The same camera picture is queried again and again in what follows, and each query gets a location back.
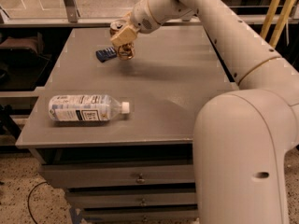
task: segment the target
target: speckled floor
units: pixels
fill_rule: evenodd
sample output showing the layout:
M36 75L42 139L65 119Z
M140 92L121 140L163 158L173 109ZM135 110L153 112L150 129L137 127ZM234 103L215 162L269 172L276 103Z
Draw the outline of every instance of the speckled floor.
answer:
M86 224L85 220L77 219L72 222L71 206L64 198L64 191L44 183L45 180L37 173L38 165L38 161L29 153L0 154L0 223ZM285 176L290 224L299 224L299 151L297 149L291 150L286 156ZM197 221L189 220L159 223L198 224Z

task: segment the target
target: metal frame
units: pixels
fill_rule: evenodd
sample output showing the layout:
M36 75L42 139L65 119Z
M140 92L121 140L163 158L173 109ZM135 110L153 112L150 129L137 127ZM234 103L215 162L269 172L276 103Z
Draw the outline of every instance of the metal frame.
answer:
M64 0L66 15L69 22L78 22L78 10L75 0Z

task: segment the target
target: bottle label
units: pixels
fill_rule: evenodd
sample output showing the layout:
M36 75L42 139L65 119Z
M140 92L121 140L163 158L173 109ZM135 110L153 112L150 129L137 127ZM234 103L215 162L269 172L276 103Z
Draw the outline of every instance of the bottle label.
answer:
M108 95L61 95L50 100L52 119L59 121L110 120Z

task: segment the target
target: gray table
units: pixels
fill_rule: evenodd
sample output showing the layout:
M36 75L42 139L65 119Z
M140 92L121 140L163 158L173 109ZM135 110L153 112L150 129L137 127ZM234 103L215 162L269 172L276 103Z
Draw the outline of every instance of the gray table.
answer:
M108 29L75 29L17 142L19 148L185 143L212 97L232 89L201 26L163 27L140 35L136 56L100 63ZM131 114L110 122L55 123L48 102L57 94L109 94L129 101Z
M201 26L140 35L131 61L100 63L108 29L75 29L17 141L40 173L93 221L198 217L192 168L196 116L230 83ZM106 93L131 104L109 122L54 122L58 94Z

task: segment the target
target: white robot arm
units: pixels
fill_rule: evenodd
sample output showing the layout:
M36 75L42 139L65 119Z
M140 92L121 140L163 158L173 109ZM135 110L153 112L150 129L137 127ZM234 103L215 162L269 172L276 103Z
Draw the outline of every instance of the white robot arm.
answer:
M131 43L190 10L240 91L209 101L194 126L201 224L288 224L285 153L299 143L299 76L221 0L141 0L111 41Z

